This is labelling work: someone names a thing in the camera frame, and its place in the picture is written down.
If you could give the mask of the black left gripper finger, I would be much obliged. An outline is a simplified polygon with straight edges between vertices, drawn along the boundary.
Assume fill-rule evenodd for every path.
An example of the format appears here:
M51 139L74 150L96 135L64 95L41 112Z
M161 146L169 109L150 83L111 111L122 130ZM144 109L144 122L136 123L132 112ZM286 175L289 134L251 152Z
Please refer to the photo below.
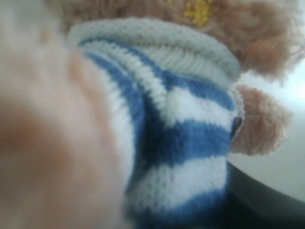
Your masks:
M303 229L305 203L228 164L226 229Z

